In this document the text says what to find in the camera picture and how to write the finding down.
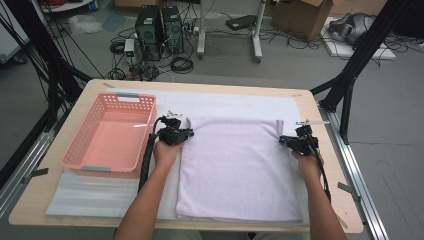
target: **computer tower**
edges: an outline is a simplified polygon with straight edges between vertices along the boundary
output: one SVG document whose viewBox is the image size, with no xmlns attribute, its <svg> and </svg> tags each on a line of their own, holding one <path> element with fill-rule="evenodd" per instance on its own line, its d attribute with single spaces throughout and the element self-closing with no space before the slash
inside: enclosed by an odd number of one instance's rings
<svg viewBox="0 0 424 240">
<path fill-rule="evenodd" d="M 161 59 L 160 46 L 164 41 L 160 8 L 156 5 L 141 6 L 135 22 L 142 59 L 159 61 Z"/>
<path fill-rule="evenodd" d="M 163 7 L 162 15 L 163 24 L 165 27 L 165 41 L 166 46 L 168 47 L 168 53 L 183 53 L 183 31 L 178 8 L 176 6 Z"/>
</svg>

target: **forearm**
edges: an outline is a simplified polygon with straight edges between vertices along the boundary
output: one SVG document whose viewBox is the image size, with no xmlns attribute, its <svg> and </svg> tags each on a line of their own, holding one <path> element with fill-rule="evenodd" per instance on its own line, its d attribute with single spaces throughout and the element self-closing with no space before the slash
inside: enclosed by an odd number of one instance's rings
<svg viewBox="0 0 424 240">
<path fill-rule="evenodd" d="M 128 208 L 115 235 L 118 239 L 151 239 L 169 169 L 154 169 Z"/>
<path fill-rule="evenodd" d="M 308 190 L 311 239 L 347 239 L 319 181 L 305 179 Z"/>
</svg>

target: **pink basket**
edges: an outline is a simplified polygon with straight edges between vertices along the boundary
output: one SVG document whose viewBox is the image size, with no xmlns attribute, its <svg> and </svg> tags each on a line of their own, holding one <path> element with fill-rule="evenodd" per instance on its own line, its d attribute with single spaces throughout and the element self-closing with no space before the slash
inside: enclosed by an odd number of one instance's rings
<svg viewBox="0 0 424 240">
<path fill-rule="evenodd" d="M 99 93 L 62 158 L 62 166 L 79 175 L 139 178 L 155 120 L 155 96 Z"/>
</svg>

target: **white towel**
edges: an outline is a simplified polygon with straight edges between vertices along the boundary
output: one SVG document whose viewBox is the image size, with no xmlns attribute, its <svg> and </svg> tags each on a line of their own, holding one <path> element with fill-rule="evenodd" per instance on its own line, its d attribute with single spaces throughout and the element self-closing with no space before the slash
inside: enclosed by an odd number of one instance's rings
<svg viewBox="0 0 424 240">
<path fill-rule="evenodd" d="M 180 217 L 301 221 L 283 121 L 189 118 L 176 211 Z"/>
</svg>

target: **wrist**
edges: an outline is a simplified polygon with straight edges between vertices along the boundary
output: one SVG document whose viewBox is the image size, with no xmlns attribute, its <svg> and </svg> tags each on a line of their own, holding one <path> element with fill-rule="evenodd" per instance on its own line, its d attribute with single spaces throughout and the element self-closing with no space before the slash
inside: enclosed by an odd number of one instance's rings
<svg viewBox="0 0 424 240">
<path fill-rule="evenodd" d="M 320 176 L 309 176 L 304 178 L 307 188 L 322 188 Z"/>
<path fill-rule="evenodd" d="M 158 172 L 164 172 L 168 174 L 168 172 L 171 170 L 171 167 L 172 165 L 170 164 L 162 163 L 162 164 L 157 164 L 153 170 L 154 171 L 157 170 Z"/>
</svg>

